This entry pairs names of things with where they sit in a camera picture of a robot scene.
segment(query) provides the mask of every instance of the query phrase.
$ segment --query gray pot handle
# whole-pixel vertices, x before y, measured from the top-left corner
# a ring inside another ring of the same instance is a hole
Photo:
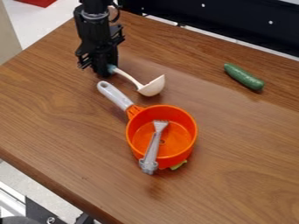
[[[126,111],[134,103],[120,90],[106,81],[100,81],[97,85],[98,90],[110,101],[115,103],[123,111]]]

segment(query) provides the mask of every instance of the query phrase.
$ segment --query cucumber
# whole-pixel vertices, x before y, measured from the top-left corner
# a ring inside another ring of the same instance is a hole
[[[263,80],[255,78],[239,66],[235,66],[231,63],[225,63],[225,70],[232,78],[252,90],[259,91],[265,86],[265,82]]]

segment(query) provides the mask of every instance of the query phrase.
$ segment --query wooden tabletop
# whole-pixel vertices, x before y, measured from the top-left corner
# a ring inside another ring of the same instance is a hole
[[[190,112],[199,136],[188,164],[143,174],[125,141],[128,118],[76,68],[74,21],[0,67],[0,157],[108,223],[299,222],[299,62],[122,13],[120,68],[147,83],[139,105]],[[224,73],[235,63],[262,78],[256,94]]]

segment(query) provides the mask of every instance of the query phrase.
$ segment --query red object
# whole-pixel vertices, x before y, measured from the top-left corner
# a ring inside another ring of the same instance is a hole
[[[26,3],[26,4],[34,4],[40,7],[48,7],[50,4],[56,2],[56,0],[17,0],[18,2],[21,3]]]
[[[156,105],[147,108],[133,105],[127,109],[129,123],[126,138],[136,158],[143,158],[152,135],[155,132],[153,120],[165,120],[170,124],[163,131],[162,143],[156,161],[159,169],[165,169],[184,162],[191,154],[198,136],[194,119],[184,110],[170,105]]]

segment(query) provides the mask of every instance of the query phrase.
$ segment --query orange saucepan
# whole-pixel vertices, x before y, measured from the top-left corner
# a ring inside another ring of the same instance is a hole
[[[144,157],[149,146],[155,132],[154,120],[169,122],[161,136],[156,158],[159,169],[178,165],[190,156],[198,135],[198,127],[186,111],[170,105],[139,107],[106,81],[100,81],[97,87],[110,101],[127,113],[129,123],[126,138],[137,159]]]

